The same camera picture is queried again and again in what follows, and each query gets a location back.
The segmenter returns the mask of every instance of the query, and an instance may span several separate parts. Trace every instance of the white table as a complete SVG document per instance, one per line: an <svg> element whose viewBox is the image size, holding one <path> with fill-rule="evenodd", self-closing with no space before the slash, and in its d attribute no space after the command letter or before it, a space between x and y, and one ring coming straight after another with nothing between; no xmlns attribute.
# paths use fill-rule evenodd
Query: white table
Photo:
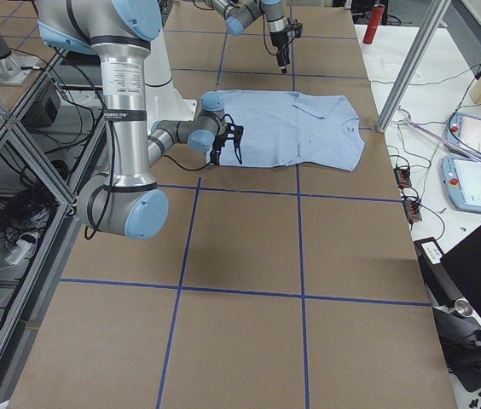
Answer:
<svg viewBox="0 0 481 409"><path fill-rule="evenodd" d="M373 43L364 44L362 43L362 38L365 29L366 26L356 26L356 34L362 47L368 77L372 81L375 103L380 111L392 88L392 84L381 83L395 81L418 29L413 27L381 26ZM474 78L469 68L447 30L444 28L438 29L411 83L436 83L442 79L454 77L461 72L467 72L442 84L409 86L402 99L401 108L409 111L413 121L416 123L445 121L456 109L465 90ZM463 102L464 105L474 105L469 94ZM481 117L481 106L466 107L461 109L461 112ZM441 135L445 124L428 124L425 127ZM405 127L402 127L402 133L404 146L407 151L425 158L432 157L438 144L436 140L421 134L417 130ZM404 156L411 166L428 164L425 160L405 152L395 124L391 124L388 127L385 132L385 138L386 143L391 146L390 153L392 155L397 154L395 149L397 148L399 154ZM411 182L414 188L420 194L423 194L424 191L423 205L440 213L445 222L445 233L439 240L439 244L445 252L449 251L481 225L481 215L455 210L449 201L440 170L442 158L449 154L450 151L447 147L440 144L428 172L426 188L424 188L426 170L420 167L414 167L411 170ZM396 158L391 160L393 164L396 163ZM404 162L399 159L398 164L404 164ZM411 232L413 240L439 236L442 230L442 223L438 218L425 209L421 210L421 215L423 221L415 223ZM472 394L466 392L455 376L451 378L455 386L455 397L459 407L467 407L472 399L479 398L477 392Z"/></svg>

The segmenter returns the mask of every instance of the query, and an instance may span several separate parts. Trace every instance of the red can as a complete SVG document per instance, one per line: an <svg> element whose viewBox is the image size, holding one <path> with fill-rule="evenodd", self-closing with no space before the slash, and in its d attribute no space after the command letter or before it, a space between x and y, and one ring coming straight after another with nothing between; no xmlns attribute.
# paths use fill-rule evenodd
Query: red can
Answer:
<svg viewBox="0 0 481 409"><path fill-rule="evenodd" d="M374 9L371 10L371 18L369 19L368 28L366 29L366 34L363 36L362 42L364 44L371 44L374 41L375 33L377 32L377 27L383 18L383 13L385 12L385 6L383 4L377 3L374 5Z"/></svg>

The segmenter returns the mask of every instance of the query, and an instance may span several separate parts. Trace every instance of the folded cloth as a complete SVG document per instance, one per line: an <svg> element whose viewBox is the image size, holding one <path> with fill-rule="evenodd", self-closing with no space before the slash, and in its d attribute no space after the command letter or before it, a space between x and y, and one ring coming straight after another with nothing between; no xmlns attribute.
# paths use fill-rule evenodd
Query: folded cloth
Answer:
<svg viewBox="0 0 481 409"><path fill-rule="evenodd" d="M220 91L225 112L244 126L239 164L231 142L220 164L269 168L312 162L354 170L364 142L359 117L344 96L287 91Z"/></svg>

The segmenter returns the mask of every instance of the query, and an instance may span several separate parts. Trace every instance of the red cylinder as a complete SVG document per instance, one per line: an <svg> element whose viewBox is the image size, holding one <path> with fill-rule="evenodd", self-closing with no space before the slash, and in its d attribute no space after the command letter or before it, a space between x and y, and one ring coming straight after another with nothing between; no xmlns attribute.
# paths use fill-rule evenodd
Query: red cylinder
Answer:
<svg viewBox="0 0 481 409"><path fill-rule="evenodd" d="M375 4L374 9L371 10L371 18L369 19L368 28L366 29L366 34L363 36L362 42L364 44L371 44L374 41L375 33L377 32L377 27L383 18L383 13L385 12L385 6L383 4Z"/></svg>

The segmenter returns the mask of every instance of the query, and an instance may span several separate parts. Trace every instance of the sticker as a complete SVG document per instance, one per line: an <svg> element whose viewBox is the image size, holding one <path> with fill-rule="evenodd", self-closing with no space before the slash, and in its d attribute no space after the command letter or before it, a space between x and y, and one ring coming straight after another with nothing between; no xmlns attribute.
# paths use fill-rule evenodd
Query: sticker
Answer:
<svg viewBox="0 0 481 409"><path fill-rule="evenodd" d="M104 95L142 96L140 64L102 62L101 69Z"/></svg>
<svg viewBox="0 0 481 409"><path fill-rule="evenodd" d="M425 251L432 264L439 264L441 262L442 252L438 249L433 241L422 243L421 247L422 250Z"/></svg>

